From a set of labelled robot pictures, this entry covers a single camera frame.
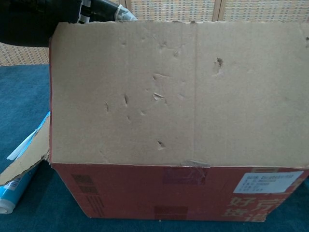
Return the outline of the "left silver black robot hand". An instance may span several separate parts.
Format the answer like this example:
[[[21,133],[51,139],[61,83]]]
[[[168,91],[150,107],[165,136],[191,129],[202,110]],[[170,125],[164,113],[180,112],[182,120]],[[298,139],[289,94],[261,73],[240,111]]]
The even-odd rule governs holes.
[[[0,41],[4,44],[48,47],[58,23],[133,21],[136,17],[109,0],[2,0]]]

